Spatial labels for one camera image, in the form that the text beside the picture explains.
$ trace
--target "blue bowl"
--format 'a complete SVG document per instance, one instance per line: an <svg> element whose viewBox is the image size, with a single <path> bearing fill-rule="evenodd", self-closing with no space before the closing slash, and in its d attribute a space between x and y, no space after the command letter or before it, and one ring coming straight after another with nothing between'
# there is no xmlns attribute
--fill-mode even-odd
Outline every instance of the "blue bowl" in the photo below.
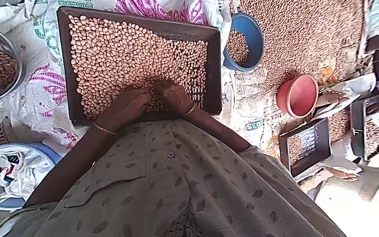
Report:
<svg viewBox="0 0 379 237"><path fill-rule="evenodd" d="M237 30L245 35L248 45L248 59L243 67L236 64L230 57L227 49L224 48L223 65L231 70L247 72L253 70L261 62L264 52L264 40L261 29L257 22L245 13L236 13L232 15L232 26L230 30Z"/></svg>

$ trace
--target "gold bangle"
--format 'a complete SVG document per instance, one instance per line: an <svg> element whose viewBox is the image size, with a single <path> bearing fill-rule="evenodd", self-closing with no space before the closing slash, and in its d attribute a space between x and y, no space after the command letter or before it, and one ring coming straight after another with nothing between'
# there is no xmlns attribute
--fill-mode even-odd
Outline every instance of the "gold bangle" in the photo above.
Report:
<svg viewBox="0 0 379 237"><path fill-rule="evenodd" d="M194 102L194 106L192 106L192 109L191 109L189 112L187 112L186 114L184 114L184 116L182 116L182 117L187 116L187 115L188 115L190 112L192 112L194 109L195 109L195 102Z"/></svg>
<svg viewBox="0 0 379 237"><path fill-rule="evenodd" d="M111 131L109 131L109 130L106 130L106 129L104 129L103 127L100 127L99 125L97 125L96 122L93 122L93 125L94 125L95 127L97 127L98 129L102 130L103 132L107 132L107 133L110 133L110 134L112 134L112 135L116 135L116 132L111 132Z"/></svg>

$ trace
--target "hand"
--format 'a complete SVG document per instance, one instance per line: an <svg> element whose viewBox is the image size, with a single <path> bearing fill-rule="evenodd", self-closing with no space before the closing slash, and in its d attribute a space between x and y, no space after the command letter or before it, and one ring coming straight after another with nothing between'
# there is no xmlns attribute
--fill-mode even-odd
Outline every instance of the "hand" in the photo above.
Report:
<svg viewBox="0 0 379 237"><path fill-rule="evenodd" d="M111 132L139 118L149 102L146 89L130 90L119 93L113 103L96 120L96 124Z"/></svg>
<svg viewBox="0 0 379 237"><path fill-rule="evenodd" d="M161 80L156 85L156 91L163 97L169 109L178 116L184 116L194 106L183 86L176 84L172 79Z"/></svg>

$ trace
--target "woman's right hand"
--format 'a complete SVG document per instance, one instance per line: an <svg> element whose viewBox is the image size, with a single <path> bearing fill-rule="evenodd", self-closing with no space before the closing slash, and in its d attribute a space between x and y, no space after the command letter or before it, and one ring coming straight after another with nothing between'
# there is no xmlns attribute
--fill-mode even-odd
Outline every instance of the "woman's right hand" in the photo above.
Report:
<svg viewBox="0 0 379 237"><path fill-rule="evenodd" d="M160 80L156 85L156 91L163 97L168 108L178 116L184 116L194 106L194 101L188 97L185 88L172 79Z"/></svg>

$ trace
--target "foot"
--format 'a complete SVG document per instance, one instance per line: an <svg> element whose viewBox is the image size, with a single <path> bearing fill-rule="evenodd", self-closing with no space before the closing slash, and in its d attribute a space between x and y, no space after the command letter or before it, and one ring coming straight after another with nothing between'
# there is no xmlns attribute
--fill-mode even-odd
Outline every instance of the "foot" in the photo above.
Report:
<svg viewBox="0 0 379 237"><path fill-rule="evenodd" d="M316 107L333 103L345 102L349 100L349 97L344 97L345 95L346 93L344 92L325 91L323 92L323 95L318 97Z"/></svg>
<svg viewBox="0 0 379 237"><path fill-rule="evenodd" d="M342 172L340 170L335 170L335 169L329 168L329 167L325 167L324 169L326 169L330 173L334 174L334 176L336 176L338 178L342 178L342 179L344 179L346 181L356 181L356 180L358 180L356 178L355 174L347 174L347 173Z"/></svg>

